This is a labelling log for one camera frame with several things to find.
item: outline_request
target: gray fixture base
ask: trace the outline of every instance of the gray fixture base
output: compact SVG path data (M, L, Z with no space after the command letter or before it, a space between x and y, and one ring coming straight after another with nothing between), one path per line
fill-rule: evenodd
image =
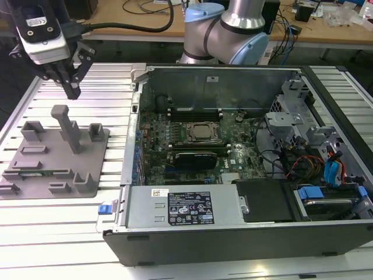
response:
M96 196L110 131L101 124L85 129L71 124L66 132L44 129L39 122L25 123L21 130L25 139L2 174L0 200ZM75 135L78 153L67 140L70 132L80 134Z

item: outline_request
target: barcode sticker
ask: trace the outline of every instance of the barcode sticker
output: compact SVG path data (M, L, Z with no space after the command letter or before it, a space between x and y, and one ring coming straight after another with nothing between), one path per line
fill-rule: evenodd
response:
M152 188L152 197L166 197L168 196L167 188Z
M35 17L34 19L26 19L26 23L30 27L36 27L47 24L47 18L45 16Z

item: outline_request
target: gray post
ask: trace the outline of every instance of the gray post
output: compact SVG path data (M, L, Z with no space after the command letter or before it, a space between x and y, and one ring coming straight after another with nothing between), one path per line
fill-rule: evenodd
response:
M80 134L74 133L73 126L70 122L69 107L67 105L55 105L52 108L52 118L55 118L61 126L62 132L66 141L68 141L70 148L73 153L79 153L80 151Z

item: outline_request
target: blue connector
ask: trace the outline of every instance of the blue connector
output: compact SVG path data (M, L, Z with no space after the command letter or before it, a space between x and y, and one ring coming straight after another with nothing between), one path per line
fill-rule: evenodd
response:
M298 194L299 194L301 200L324 198L324 195L322 194L322 191L321 191L320 187L317 187L315 185L310 185L310 186L307 186L307 187L301 187L298 190Z
M331 184L333 188L338 188L336 177L339 171L338 162L327 161L324 168L324 179L327 183Z
M366 197L368 195L367 190L363 186L358 186L357 190L359 191L361 197Z
M99 215L111 215L112 214L112 205L100 205L98 207Z

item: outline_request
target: warning label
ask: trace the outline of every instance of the warning label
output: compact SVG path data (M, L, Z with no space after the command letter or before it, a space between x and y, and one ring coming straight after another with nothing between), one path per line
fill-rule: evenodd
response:
M168 193L168 223L171 226L213 224L210 192Z

